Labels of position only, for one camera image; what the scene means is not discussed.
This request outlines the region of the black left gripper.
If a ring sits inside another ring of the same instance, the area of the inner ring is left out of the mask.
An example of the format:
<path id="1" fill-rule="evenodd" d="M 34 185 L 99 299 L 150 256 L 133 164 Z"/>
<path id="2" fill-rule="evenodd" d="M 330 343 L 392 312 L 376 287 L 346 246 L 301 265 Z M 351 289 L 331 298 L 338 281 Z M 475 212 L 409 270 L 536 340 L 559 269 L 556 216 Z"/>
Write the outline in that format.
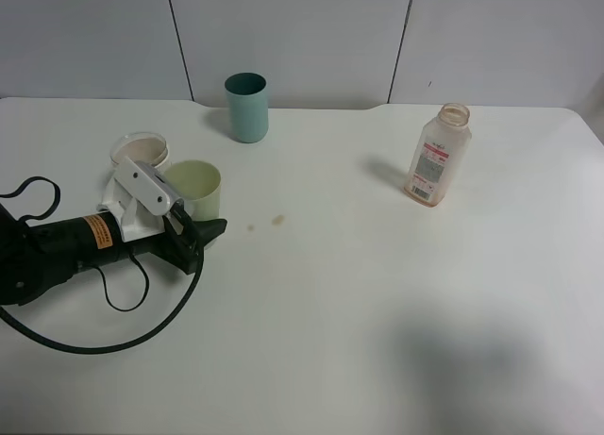
<path id="1" fill-rule="evenodd" d="M 126 242 L 117 221 L 108 212 L 33 226 L 29 229 L 27 257 L 46 271 L 76 274 L 90 265 L 102 266 L 131 254 L 151 252 L 159 243 L 159 257 L 186 275 L 203 266 L 205 248 L 227 229 L 226 219 L 185 223 L 177 234 L 163 218 L 164 233 Z"/>

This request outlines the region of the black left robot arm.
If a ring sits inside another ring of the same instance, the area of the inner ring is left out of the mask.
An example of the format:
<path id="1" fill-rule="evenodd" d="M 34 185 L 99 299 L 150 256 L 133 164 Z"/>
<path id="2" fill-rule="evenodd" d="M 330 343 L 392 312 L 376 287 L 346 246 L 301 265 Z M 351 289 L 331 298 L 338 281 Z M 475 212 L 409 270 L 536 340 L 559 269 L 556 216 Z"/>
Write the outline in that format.
<path id="1" fill-rule="evenodd" d="M 27 226 L 1 211 L 1 303 L 23 306 L 74 275 L 150 253 L 187 275 L 195 271 L 198 246 L 222 235 L 225 219 L 195 221 L 181 233 L 162 219 L 164 232 L 122 240 L 107 211 L 40 226 Z"/>

